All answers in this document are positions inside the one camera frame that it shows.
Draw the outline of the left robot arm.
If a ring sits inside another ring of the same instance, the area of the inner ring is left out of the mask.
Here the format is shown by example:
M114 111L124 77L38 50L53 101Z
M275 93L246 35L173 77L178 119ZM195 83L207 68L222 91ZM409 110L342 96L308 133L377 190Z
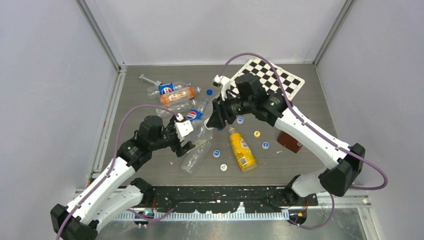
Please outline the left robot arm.
M120 145L116 157L82 193L67 205L56 204L50 211L56 239L94 240L99 232L119 214L136 205L148 207L153 202L154 188L141 178L122 193L112 193L152 158L157 150L170 148L181 157L195 146L182 142L194 130L192 122L181 114L168 125L161 117L149 115L134 131L133 137Z

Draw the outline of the clear square labelled bottle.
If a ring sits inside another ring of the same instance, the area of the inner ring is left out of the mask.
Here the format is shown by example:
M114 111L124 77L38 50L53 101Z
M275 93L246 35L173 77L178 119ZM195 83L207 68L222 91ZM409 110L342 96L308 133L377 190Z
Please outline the clear square labelled bottle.
M193 132L189 136L191 137L190 141L193 145L199 146L213 139L212 128L206 126L209 120L210 118L208 117L206 119L199 119L191 122Z

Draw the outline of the white bottle cap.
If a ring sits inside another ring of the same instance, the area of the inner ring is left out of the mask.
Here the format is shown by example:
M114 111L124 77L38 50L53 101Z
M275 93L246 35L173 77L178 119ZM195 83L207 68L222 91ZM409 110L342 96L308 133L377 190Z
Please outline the white bottle cap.
M203 122L203 125L204 125L205 129L207 129L209 131L213 130L213 127L208 127L206 122Z

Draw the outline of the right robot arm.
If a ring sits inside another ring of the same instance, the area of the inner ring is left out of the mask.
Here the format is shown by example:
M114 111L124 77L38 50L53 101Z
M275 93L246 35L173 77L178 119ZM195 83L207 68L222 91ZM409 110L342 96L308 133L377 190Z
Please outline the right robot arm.
M364 157L362 145L349 145L328 134L286 101L282 93L267 94L258 76L247 73L230 80L217 75L213 85L220 87L221 93L212 101L213 112L205 124L208 128L224 128L238 116L253 114L293 137L324 164L322 170L297 175L289 182L285 198L291 205L324 191L342 197L362 171L363 163L352 156Z

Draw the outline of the clear ribbed plastic bottle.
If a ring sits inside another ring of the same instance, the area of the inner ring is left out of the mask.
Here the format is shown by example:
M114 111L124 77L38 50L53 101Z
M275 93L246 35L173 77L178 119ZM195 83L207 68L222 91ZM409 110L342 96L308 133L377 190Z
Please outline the clear ribbed plastic bottle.
M201 141L199 145L196 145L196 147L186 155L186 158L182 162L180 169L184 173L193 174L199 168L211 147L211 140Z

